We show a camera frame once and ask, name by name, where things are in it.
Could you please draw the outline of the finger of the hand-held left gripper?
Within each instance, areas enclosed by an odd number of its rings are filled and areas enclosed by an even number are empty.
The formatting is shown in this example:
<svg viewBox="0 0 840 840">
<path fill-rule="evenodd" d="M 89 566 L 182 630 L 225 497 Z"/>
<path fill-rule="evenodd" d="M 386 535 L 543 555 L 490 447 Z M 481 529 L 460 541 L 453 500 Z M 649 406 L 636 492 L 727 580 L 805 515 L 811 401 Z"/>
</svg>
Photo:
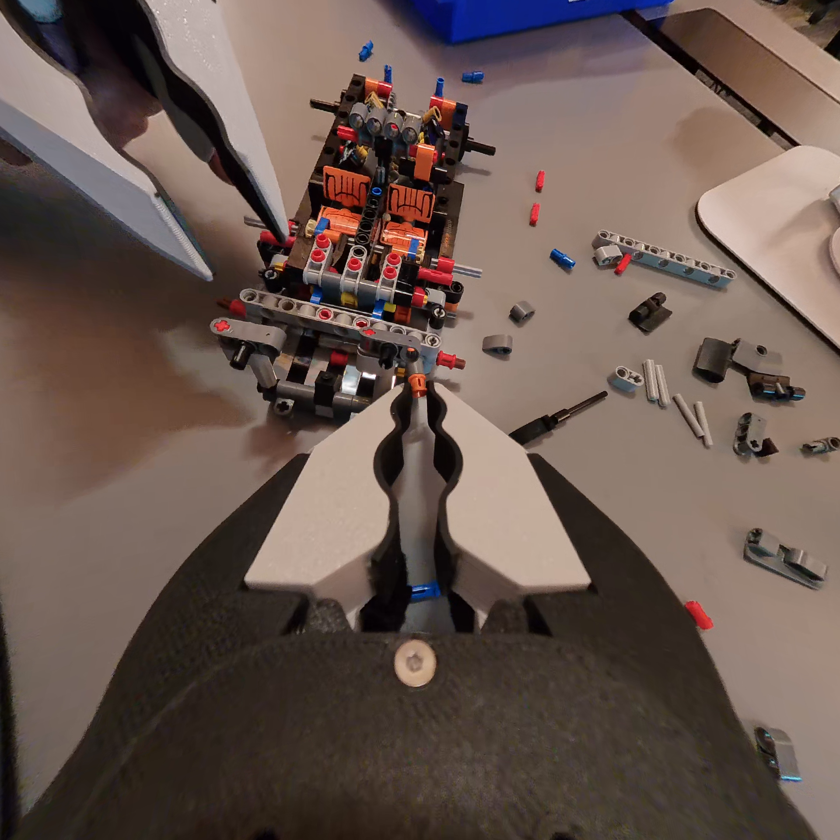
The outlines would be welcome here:
<svg viewBox="0 0 840 840">
<path fill-rule="evenodd" d="M 115 149 L 79 80 L 12 18 L 1 23 L 2 140 L 60 176 L 139 241 L 198 277 L 213 271 L 163 186 Z"/>
<path fill-rule="evenodd" d="M 276 240 L 286 240 L 287 212 L 221 2 L 137 5 L 169 98 L 206 135 L 228 180 L 261 223 Z"/>
</svg>

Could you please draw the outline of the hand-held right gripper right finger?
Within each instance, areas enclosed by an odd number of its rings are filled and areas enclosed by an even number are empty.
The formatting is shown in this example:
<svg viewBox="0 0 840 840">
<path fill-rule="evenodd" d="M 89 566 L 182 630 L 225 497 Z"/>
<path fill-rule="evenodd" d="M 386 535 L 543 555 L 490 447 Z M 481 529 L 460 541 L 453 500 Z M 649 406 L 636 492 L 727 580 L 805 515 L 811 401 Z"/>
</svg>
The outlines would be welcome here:
<svg viewBox="0 0 840 840">
<path fill-rule="evenodd" d="M 591 577 L 526 450 L 440 384 L 427 386 L 444 479 L 435 563 L 442 590 L 478 614 L 525 595 L 586 590 Z"/>
</svg>

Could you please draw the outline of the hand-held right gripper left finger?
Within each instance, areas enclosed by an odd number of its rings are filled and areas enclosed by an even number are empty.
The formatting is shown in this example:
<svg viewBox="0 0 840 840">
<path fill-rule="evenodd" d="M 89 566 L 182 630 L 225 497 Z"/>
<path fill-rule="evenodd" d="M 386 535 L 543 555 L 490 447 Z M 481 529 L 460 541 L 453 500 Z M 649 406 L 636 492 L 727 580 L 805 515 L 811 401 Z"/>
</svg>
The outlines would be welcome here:
<svg viewBox="0 0 840 840">
<path fill-rule="evenodd" d="M 250 590 L 374 603 L 403 614 L 410 597 L 394 484 L 404 467 L 412 392 L 394 388 L 317 444 L 245 574 Z"/>
</svg>

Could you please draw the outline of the partly built lego car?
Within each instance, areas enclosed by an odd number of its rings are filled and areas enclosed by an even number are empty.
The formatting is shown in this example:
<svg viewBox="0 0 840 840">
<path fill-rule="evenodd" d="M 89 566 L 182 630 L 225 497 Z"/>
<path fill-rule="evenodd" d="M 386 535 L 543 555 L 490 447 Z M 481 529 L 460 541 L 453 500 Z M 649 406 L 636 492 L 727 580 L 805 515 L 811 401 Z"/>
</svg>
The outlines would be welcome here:
<svg viewBox="0 0 840 840">
<path fill-rule="evenodd" d="M 454 259 L 456 172 L 468 152 L 496 148 L 470 136 L 468 107 L 445 94 L 442 77 L 421 108 L 397 101 L 389 66 L 310 107 L 332 123 L 289 236 L 262 225 L 259 284 L 221 300 L 210 330 L 274 414 L 342 423 L 409 386 L 409 348 L 423 356 L 426 386 L 438 369 L 465 368 L 445 350 L 445 328 L 464 279 L 481 270 Z"/>
</svg>

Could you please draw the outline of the black lego shaft piece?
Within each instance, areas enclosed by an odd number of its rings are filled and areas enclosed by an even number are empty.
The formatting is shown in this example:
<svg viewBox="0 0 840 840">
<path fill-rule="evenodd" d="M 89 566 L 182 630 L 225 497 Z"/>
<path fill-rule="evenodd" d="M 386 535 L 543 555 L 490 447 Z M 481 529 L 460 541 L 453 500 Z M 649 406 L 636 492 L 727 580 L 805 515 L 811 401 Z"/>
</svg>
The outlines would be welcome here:
<svg viewBox="0 0 840 840">
<path fill-rule="evenodd" d="M 564 424 L 571 417 L 580 414 L 606 398 L 607 391 L 602 391 L 571 407 L 562 408 L 552 414 L 541 415 L 510 432 L 509 437 L 520 445 L 527 445 L 543 435 L 551 433 L 557 426 Z"/>
</svg>

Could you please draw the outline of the black lego connector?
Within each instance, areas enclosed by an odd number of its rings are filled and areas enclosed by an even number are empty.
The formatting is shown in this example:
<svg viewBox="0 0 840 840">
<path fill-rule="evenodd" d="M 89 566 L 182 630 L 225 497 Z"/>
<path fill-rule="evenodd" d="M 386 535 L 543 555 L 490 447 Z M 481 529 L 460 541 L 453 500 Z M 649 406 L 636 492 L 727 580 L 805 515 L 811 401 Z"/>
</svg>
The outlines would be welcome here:
<svg viewBox="0 0 840 840">
<path fill-rule="evenodd" d="M 628 321 L 642 333 L 650 334 L 666 322 L 673 312 L 666 307 L 664 292 L 656 292 L 628 314 Z"/>
</svg>

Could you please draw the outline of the dark grey holed lego piece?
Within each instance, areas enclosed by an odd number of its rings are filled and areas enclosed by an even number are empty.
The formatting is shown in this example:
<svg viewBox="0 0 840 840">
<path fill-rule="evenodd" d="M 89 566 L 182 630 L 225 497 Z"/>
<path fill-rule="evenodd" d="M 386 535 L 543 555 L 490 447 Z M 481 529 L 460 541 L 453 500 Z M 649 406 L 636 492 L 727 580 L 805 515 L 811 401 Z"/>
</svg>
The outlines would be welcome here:
<svg viewBox="0 0 840 840">
<path fill-rule="evenodd" d="M 740 416 L 732 449 L 739 457 L 767 458 L 779 452 L 766 435 L 766 420 L 759 414 L 747 412 Z"/>
</svg>

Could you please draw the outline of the black curved lego panel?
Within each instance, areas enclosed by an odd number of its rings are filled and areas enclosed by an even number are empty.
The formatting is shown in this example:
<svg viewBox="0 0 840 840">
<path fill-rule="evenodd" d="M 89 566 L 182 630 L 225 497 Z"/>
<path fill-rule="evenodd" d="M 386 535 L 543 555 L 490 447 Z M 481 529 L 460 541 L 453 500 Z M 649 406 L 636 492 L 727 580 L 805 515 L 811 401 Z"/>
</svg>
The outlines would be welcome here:
<svg viewBox="0 0 840 840">
<path fill-rule="evenodd" d="M 732 356 L 739 342 L 740 339 L 732 342 L 713 338 L 703 339 L 692 367 L 693 374 L 711 385 L 722 383 L 732 364 Z"/>
</svg>

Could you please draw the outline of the grey lego panel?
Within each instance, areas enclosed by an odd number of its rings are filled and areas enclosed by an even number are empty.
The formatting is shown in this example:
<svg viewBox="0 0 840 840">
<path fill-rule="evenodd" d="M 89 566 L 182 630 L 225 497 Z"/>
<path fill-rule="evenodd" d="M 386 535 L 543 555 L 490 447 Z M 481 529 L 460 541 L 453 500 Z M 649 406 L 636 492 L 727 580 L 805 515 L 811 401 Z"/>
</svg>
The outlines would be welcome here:
<svg viewBox="0 0 840 840">
<path fill-rule="evenodd" d="M 823 588 L 828 566 L 803 549 L 783 544 L 764 529 L 751 529 L 744 542 L 743 557 L 789 581 L 819 591 Z"/>
</svg>

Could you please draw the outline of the grey black lego panel assembly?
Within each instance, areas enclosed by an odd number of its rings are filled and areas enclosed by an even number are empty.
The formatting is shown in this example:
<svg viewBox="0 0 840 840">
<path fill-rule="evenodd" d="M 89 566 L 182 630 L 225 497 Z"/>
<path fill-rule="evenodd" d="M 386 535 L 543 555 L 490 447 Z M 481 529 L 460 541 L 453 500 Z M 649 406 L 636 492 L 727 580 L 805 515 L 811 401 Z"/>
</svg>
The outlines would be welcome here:
<svg viewBox="0 0 840 840">
<path fill-rule="evenodd" d="M 782 364 L 782 355 L 762 344 L 737 339 L 731 345 L 730 365 L 745 376 L 753 397 L 776 403 L 805 399 L 805 389 L 791 384 Z"/>
</svg>

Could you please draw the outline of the long grey lego beam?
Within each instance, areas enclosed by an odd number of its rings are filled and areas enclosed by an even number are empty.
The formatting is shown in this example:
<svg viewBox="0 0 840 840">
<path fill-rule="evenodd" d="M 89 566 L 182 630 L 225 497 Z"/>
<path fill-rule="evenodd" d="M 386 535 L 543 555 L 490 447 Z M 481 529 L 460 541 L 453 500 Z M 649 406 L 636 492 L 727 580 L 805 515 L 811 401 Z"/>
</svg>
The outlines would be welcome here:
<svg viewBox="0 0 840 840">
<path fill-rule="evenodd" d="M 621 276 L 628 266 L 634 264 L 715 289 L 726 287 L 738 276 L 734 270 L 704 259 L 693 259 L 683 253 L 609 230 L 599 231 L 592 246 L 595 263 L 601 268 L 612 269 L 617 276 Z"/>
</svg>

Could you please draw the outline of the grey two-hole lego piece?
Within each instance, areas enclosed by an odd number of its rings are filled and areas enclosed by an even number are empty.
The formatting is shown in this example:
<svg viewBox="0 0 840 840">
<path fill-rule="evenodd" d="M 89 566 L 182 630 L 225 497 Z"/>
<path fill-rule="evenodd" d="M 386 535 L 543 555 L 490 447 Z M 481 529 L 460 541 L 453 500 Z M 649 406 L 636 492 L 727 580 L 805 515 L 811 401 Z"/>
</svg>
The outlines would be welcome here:
<svg viewBox="0 0 840 840">
<path fill-rule="evenodd" d="M 793 742 L 784 730 L 759 725 L 754 727 L 753 736 L 759 756 L 777 780 L 802 782 Z"/>
</svg>

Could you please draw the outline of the person's left hand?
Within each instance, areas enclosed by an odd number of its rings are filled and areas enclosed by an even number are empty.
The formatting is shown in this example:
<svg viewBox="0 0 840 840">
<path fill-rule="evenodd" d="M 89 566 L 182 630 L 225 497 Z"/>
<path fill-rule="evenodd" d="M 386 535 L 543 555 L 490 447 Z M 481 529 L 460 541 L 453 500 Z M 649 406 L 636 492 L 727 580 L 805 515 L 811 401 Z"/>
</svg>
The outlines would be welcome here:
<svg viewBox="0 0 840 840">
<path fill-rule="evenodd" d="M 80 80 L 90 96 L 95 123 L 105 139 L 122 150 L 145 133 L 149 120 L 163 107 L 108 47 L 108 43 L 88 43 L 88 63 Z"/>
</svg>

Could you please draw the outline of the blue plastic bin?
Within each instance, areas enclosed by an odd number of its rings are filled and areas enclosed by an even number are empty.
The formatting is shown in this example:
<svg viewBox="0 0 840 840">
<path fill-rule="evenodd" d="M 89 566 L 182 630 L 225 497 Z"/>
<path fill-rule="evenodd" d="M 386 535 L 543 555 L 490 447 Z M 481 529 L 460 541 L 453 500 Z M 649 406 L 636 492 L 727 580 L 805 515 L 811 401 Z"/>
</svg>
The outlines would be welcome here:
<svg viewBox="0 0 840 840">
<path fill-rule="evenodd" d="M 411 1 L 410 5 L 447 44 L 515 34 L 670 1 Z"/>
</svg>

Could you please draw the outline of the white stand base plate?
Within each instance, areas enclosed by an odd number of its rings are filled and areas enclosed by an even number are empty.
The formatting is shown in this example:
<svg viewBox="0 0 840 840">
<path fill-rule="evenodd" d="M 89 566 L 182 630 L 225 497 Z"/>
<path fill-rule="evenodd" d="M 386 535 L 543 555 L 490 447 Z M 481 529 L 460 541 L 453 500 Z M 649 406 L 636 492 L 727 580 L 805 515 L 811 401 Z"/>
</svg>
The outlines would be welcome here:
<svg viewBox="0 0 840 840">
<path fill-rule="evenodd" d="M 705 192 L 701 225 L 839 346 L 839 157 L 801 145 Z"/>
</svg>

